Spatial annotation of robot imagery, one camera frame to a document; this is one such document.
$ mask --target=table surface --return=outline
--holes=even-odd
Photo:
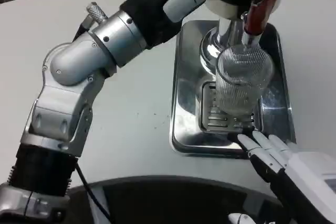
[[[111,15],[124,0],[17,0],[0,6],[0,181],[6,181],[29,110],[42,87],[43,59],[71,41],[97,1]],[[297,142],[336,157],[336,0],[282,0],[271,16],[281,37]],[[205,6],[185,22],[218,19]],[[134,59],[105,82],[79,164],[91,183],[143,175],[217,180],[271,195],[249,161],[186,157],[169,141],[175,41]],[[73,186],[81,185],[77,173]]]

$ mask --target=glass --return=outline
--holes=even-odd
[[[216,64],[216,104],[231,115],[251,114],[273,76],[273,62],[260,47],[225,49]]]

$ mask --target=black cable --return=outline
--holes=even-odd
[[[98,199],[93,194],[93,192],[92,192],[92,190],[91,190],[88,182],[84,178],[84,175],[83,175],[81,169],[79,168],[78,163],[76,164],[75,168],[76,168],[76,171],[78,172],[78,175],[79,175],[80,179],[83,182],[84,189],[86,190],[86,192],[88,193],[88,195],[90,196],[90,198],[92,199],[92,201],[96,204],[96,206],[103,213],[103,215],[109,220],[109,222],[113,223],[113,221],[112,221],[111,216],[109,215],[109,213],[104,209],[104,207],[101,205],[101,203],[99,203]]]

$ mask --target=drip tray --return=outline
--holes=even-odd
[[[279,35],[267,24],[260,46],[272,57],[274,77],[253,114],[234,117],[221,112],[215,101],[215,74],[202,65],[200,45],[218,22],[187,22],[176,40],[170,138],[172,147],[186,155],[243,158],[236,134],[257,129],[295,143],[291,106]]]
[[[206,82],[202,87],[202,99],[200,109],[200,128],[207,133],[240,134],[243,130],[259,130],[261,128],[261,116],[259,103],[250,115],[232,116],[221,111],[216,104],[216,83]]]

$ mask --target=red tap handle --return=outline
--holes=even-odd
[[[254,0],[248,11],[245,31],[256,36],[262,34],[276,1],[277,0]]]

